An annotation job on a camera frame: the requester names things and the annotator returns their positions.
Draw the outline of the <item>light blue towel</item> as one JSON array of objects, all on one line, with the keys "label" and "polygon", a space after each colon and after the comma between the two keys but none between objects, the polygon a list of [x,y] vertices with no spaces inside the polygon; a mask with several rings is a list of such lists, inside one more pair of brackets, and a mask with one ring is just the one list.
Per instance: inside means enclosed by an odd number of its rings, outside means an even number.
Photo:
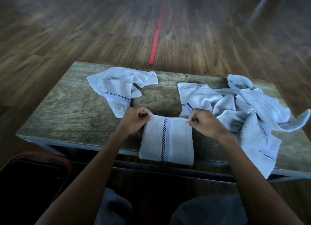
[{"label": "light blue towel", "polygon": [[179,82],[177,84],[182,111],[180,117],[187,118],[193,109],[211,111],[220,116],[224,111],[237,111],[235,94],[229,88],[212,89],[207,84]]},{"label": "light blue towel", "polygon": [[155,114],[143,130],[139,158],[192,166],[194,148],[188,118]]},{"label": "light blue towel", "polygon": [[111,67],[106,71],[88,76],[87,80],[92,89],[107,100],[117,118],[122,118],[125,111],[130,108],[131,99],[142,96],[136,85],[143,88],[158,84],[155,72],[125,67]]},{"label": "light blue towel", "polygon": [[277,98],[263,93],[250,79],[240,75],[228,75],[229,88],[214,89],[218,93],[234,94],[236,105],[246,113],[256,113],[272,131],[293,132],[301,129],[311,115],[307,109],[294,120],[290,120],[291,111],[283,107]]},{"label": "light blue towel", "polygon": [[216,117],[237,139],[265,179],[274,170],[282,140],[271,134],[255,112],[224,110]]}]

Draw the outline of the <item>person's left hand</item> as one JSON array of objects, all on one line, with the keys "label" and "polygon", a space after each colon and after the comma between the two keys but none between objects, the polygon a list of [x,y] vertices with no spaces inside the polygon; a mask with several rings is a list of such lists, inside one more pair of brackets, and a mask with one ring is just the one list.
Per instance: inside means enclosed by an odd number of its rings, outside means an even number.
[{"label": "person's left hand", "polygon": [[115,130],[117,136],[128,137],[138,131],[138,117],[152,115],[152,112],[144,106],[134,106],[127,109]]}]

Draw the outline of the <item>person's right leg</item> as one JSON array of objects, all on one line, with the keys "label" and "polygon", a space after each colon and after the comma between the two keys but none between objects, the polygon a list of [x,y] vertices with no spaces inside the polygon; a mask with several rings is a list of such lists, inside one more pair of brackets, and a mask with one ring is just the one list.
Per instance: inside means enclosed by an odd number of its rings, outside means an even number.
[{"label": "person's right leg", "polygon": [[170,225],[248,225],[239,194],[196,197],[179,205]]}]

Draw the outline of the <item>person's leg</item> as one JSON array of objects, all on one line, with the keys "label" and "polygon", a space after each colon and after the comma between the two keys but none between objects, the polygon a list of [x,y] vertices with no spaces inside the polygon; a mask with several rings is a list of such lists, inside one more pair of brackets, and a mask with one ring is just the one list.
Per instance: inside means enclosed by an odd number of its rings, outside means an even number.
[{"label": "person's leg", "polygon": [[170,225],[248,225],[239,194],[196,197],[179,205]]},{"label": "person's leg", "polygon": [[93,225],[129,225],[132,210],[127,199],[106,188]]}]

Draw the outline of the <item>crumpled light blue towel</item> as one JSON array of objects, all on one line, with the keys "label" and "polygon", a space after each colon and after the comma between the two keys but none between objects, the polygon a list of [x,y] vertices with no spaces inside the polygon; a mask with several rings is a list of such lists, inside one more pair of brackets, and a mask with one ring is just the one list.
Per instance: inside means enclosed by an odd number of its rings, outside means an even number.
[{"label": "crumpled light blue towel", "polygon": [[211,111],[220,116],[224,111],[237,111],[235,94],[229,88],[212,89],[207,84],[179,82],[177,84],[182,111],[180,117],[187,118],[193,109]]},{"label": "crumpled light blue towel", "polygon": [[216,117],[237,139],[265,179],[274,170],[282,140],[271,134],[255,112],[224,110]]},{"label": "crumpled light blue towel", "polygon": [[131,99],[142,96],[136,85],[143,88],[158,84],[155,72],[125,67],[111,67],[106,71],[88,76],[87,80],[92,89],[107,100],[117,118],[122,118],[125,111],[130,108]]},{"label": "crumpled light blue towel", "polygon": [[307,109],[294,120],[290,120],[291,111],[283,107],[277,98],[263,93],[250,79],[240,75],[228,75],[229,88],[214,89],[218,93],[234,94],[236,105],[246,113],[256,113],[272,131],[293,132],[301,129],[311,115]]}]

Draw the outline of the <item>black bag with orange trim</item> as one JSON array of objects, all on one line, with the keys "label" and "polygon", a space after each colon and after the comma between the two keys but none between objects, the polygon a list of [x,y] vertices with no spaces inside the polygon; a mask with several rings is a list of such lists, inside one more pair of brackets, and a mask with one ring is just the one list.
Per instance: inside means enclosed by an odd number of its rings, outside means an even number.
[{"label": "black bag with orange trim", "polygon": [[34,225],[61,191],[71,172],[69,160],[24,152],[0,169],[0,225]]}]

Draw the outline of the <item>person's right forearm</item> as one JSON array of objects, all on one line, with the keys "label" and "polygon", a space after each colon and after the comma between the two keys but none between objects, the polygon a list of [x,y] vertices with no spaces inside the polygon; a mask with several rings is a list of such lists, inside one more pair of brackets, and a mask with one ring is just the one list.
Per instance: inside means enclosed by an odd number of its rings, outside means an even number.
[{"label": "person's right forearm", "polygon": [[250,225],[304,225],[231,133],[216,137],[231,167]]}]

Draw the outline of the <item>red floor tape line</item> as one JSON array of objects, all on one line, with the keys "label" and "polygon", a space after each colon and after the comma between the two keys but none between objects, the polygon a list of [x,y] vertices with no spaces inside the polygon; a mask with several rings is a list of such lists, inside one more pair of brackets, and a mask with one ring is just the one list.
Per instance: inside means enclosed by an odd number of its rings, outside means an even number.
[{"label": "red floor tape line", "polygon": [[157,26],[156,26],[156,31],[155,31],[155,36],[154,36],[154,41],[153,41],[153,46],[152,46],[152,49],[150,52],[150,58],[149,58],[149,64],[150,65],[154,64],[156,51],[157,51],[157,45],[158,45],[158,39],[159,39],[159,35],[161,32],[161,23],[162,23],[162,19],[163,19],[165,7],[166,7],[166,1],[167,0],[163,0],[162,4],[161,4],[160,14],[159,14],[159,18],[158,18],[158,22],[157,22]]}]

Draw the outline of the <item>person's left leg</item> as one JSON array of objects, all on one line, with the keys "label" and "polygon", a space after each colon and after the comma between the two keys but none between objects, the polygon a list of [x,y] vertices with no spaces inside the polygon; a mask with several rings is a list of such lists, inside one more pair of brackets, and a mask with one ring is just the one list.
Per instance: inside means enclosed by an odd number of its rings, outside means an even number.
[{"label": "person's left leg", "polygon": [[132,210],[127,199],[106,188],[93,225],[129,225]]}]

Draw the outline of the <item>person's right hand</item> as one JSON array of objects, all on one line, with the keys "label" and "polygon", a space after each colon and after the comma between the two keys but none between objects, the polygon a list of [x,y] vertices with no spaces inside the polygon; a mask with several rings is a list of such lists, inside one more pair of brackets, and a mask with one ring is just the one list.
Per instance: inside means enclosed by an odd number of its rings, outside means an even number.
[{"label": "person's right hand", "polygon": [[188,117],[189,121],[199,121],[203,125],[202,135],[213,138],[217,141],[229,139],[232,137],[230,131],[209,111],[194,108]]}]

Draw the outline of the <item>person's left forearm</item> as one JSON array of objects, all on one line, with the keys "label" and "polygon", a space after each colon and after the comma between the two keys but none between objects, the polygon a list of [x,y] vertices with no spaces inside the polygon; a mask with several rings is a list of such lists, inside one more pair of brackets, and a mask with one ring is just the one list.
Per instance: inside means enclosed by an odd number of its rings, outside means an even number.
[{"label": "person's left forearm", "polygon": [[92,225],[116,156],[129,135],[115,131],[107,144],[48,207],[35,225]]}]

